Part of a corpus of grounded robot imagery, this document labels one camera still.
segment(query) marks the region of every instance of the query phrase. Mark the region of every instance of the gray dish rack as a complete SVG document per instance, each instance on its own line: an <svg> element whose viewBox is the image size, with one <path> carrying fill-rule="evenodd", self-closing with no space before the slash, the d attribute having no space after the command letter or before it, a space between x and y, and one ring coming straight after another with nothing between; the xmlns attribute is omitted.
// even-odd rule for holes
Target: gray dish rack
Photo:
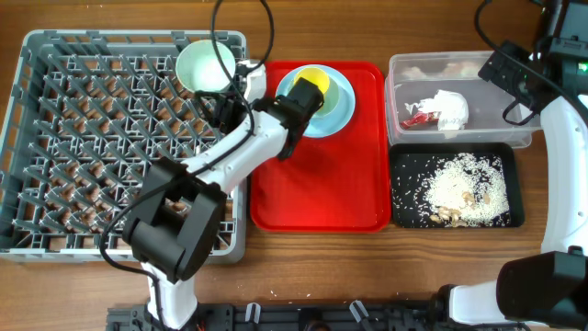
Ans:
<svg viewBox="0 0 588 331"><path fill-rule="evenodd" d="M237 61L245 36L218 31ZM0 257L102 260L98 238L139 192L152 161L222 138L175 77L177 55L208 31L35 30L23 41L0 136ZM212 101L202 100L205 107ZM208 263L244 253L246 182L231 194ZM173 206L186 213L186 202ZM134 260L119 231L108 252Z"/></svg>

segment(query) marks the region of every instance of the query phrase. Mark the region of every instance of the wood grain surface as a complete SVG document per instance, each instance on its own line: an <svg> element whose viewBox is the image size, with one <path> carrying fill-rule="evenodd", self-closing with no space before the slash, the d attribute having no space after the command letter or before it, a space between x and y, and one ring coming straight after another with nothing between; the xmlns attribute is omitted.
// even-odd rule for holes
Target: wood grain surface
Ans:
<svg viewBox="0 0 588 331"><path fill-rule="evenodd" d="M473 29L476 0L269 1L276 20L271 59L364 60L388 72L390 57L423 51L486 50ZM0 111L22 40L33 29L208 29L209 0L0 1ZM483 26L497 42L529 46L538 8L495 1ZM218 29L243 32L253 58L266 49L267 18L254 0L228 1ZM268 234L248 223L241 262L197 274L201 302L345 302L426 298L448 283L495 279L506 261L536 254L545 231L547 153L538 132L516 151L526 211L516 229L407 230L377 234ZM0 261L0 330L103 330L108 307L145 302L147 280L105 263Z"/></svg>

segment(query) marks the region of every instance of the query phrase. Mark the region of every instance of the clear plastic container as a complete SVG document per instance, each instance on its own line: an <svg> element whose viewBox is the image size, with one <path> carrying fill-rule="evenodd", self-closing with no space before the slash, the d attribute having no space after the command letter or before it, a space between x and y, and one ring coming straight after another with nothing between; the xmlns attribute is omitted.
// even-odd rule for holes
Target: clear plastic container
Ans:
<svg viewBox="0 0 588 331"><path fill-rule="evenodd" d="M540 130L538 116L527 125L503 120L503 110L514 100L492 83L478 77L491 51L451 51L394 55L386 79L386 115L390 144L395 143L508 143L514 148L531 144L531 133ZM464 130L439 131L436 123L405 130L400 123L413 115L405 104L434 97L443 89L468 100L469 120ZM529 110L516 106L508 119L524 119Z"/></svg>

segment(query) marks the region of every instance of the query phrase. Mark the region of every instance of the yellow object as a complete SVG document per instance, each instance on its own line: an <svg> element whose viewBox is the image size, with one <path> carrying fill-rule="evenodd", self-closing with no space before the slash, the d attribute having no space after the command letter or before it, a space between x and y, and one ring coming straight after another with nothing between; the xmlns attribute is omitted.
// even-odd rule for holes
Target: yellow object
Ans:
<svg viewBox="0 0 588 331"><path fill-rule="evenodd" d="M294 84L298 83L298 80L304 78L307 81L315 84L321 90L322 95L325 96L331 84L329 75L322 69L319 68L304 68L296 74L294 77Z"/></svg>

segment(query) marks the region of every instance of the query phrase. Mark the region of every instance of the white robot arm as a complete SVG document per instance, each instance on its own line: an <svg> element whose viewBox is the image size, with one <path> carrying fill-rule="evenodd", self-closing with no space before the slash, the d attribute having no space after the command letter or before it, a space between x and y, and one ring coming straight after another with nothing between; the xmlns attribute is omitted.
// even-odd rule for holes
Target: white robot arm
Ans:
<svg viewBox="0 0 588 331"><path fill-rule="evenodd" d="M588 96L580 99L588 106ZM578 246L588 255L588 128L563 97L541 111L541 127L548 147L549 182L541 253L567 253L570 246ZM449 317L464 325L509 322L496 293L496 280L455 287L449 296Z"/></svg>
<svg viewBox="0 0 588 331"><path fill-rule="evenodd" d="M247 79L250 81L245 94L254 98L262 96L265 74L253 72ZM133 208L123 228L123 240L132 247L133 256L141 262L142 268L157 279L155 287L149 278L152 299L147 309L154 318L159 319L156 299L159 294L164 324L179 329L188 323L198 306L194 275L208 257L218 224L224 219L227 195L266 160L290 157L311 116L322 103L319 88L301 78L287 96L257 100L251 117L247 116L212 148L181 165L165 158L153 163L140 195L170 182L182 184L162 190ZM231 114L234 118L229 119L230 122L243 115L237 111ZM244 138L244 143L233 151ZM190 175L197 171L196 177ZM184 219L169 211L165 207L166 199L189 201L191 210L187 217Z"/></svg>

